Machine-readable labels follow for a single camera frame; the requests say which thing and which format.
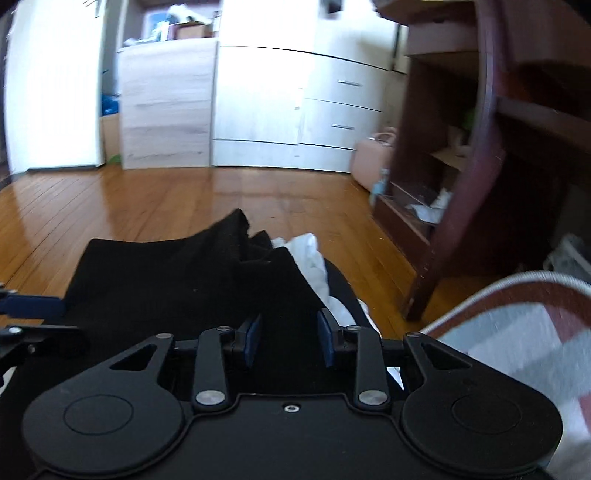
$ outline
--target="drawer handle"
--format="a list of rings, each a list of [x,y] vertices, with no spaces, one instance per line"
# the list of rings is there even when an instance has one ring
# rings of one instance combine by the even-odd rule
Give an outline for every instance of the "drawer handle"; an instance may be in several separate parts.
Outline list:
[[[360,83],[350,82],[348,80],[337,80],[336,83],[342,83],[343,85],[351,85],[352,87],[361,87]]]

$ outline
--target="light wood cabinet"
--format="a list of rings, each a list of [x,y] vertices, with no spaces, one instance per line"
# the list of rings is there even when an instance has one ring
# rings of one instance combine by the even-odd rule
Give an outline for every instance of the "light wood cabinet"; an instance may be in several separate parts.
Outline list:
[[[387,79],[386,70],[314,55],[306,98],[382,110]]]
[[[309,57],[273,48],[222,47],[214,139],[296,144]]]
[[[319,0],[224,0],[222,46],[312,51]]]
[[[389,69],[395,26],[372,11],[345,9],[318,20],[312,52]]]
[[[352,150],[359,140],[378,129],[380,114],[358,106],[307,99],[300,143]]]
[[[396,24],[369,0],[225,0],[214,165],[349,171],[379,128]]]

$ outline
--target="round black pad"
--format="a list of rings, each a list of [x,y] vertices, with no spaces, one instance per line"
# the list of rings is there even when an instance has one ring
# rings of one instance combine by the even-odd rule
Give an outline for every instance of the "round black pad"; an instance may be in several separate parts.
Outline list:
[[[466,395],[453,404],[452,413],[463,427],[487,435],[507,432],[521,420],[517,405],[494,394]]]
[[[547,461],[562,434],[552,402],[494,371],[488,379],[479,373],[486,388],[467,387],[463,372],[440,372],[409,395],[401,424],[412,443],[475,478],[523,475]]]
[[[76,400],[64,413],[64,421],[82,435],[106,435],[125,427],[134,415],[127,400],[112,395],[94,395]]]
[[[22,432],[50,468],[75,475],[109,475],[137,468],[178,436],[180,404],[144,372],[84,373],[39,396]]]

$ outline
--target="bolt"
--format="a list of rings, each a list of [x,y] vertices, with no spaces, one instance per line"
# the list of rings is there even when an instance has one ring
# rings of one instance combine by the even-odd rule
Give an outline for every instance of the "bolt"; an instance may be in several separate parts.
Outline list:
[[[201,405],[213,406],[219,405],[226,400],[226,394],[219,390],[203,390],[195,395],[195,400]]]
[[[372,407],[381,405],[388,400],[388,394],[381,390],[365,390],[359,394],[359,401]]]

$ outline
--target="dark wooden desk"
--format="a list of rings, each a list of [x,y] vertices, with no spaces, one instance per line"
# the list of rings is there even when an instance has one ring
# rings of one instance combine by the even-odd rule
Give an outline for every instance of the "dark wooden desk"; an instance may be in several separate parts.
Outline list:
[[[444,275],[539,268],[567,185],[591,186],[591,27],[563,0],[396,0],[379,11],[409,25],[411,68],[374,217],[417,272],[401,310],[418,320]],[[432,153],[472,107],[472,153],[452,172]],[[408,213],[441,185],[454,193],[437,226]]]

